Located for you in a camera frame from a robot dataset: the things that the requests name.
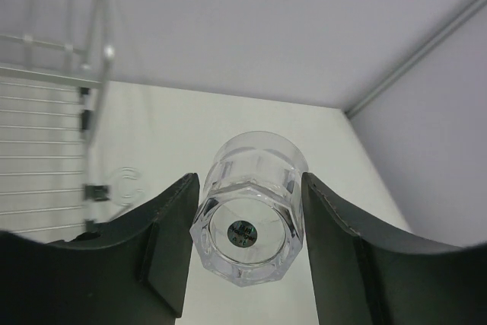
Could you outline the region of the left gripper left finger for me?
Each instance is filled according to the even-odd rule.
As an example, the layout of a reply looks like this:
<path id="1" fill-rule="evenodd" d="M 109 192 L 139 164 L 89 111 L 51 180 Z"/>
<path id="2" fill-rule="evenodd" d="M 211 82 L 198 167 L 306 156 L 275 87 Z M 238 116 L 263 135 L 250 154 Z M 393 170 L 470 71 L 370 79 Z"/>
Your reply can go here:
<path id="1" fill-rule="evenodd" d="M 72 241 L 1 233 L 3 324 L 172 324 L 183 313 L 199 178 Z"/>

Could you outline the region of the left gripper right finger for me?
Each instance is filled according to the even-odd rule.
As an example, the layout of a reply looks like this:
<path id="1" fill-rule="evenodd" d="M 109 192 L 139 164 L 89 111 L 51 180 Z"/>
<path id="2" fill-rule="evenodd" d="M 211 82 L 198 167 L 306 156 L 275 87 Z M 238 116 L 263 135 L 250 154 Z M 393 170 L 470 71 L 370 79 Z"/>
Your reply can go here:
<path id="1" fill-rule="evenodd" d="M 321 324 L 484 324 L 486 245 L 455 247 L 397 228 L 302 177 Z"/>

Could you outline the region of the clear plastic cup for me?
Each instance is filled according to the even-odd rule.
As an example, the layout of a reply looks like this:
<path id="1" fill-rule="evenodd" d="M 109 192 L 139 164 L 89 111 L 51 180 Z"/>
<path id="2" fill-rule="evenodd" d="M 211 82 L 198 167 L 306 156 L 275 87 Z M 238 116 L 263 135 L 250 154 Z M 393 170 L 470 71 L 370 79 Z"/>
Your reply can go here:
<path id="1" fill-rule="evenodd" d="M 282 279 L 301 252 L 301 178 L 308 165 L 288 139 L 245 132 L 216 154 L 189 230 L 205 269 L 239 286 Z"/>

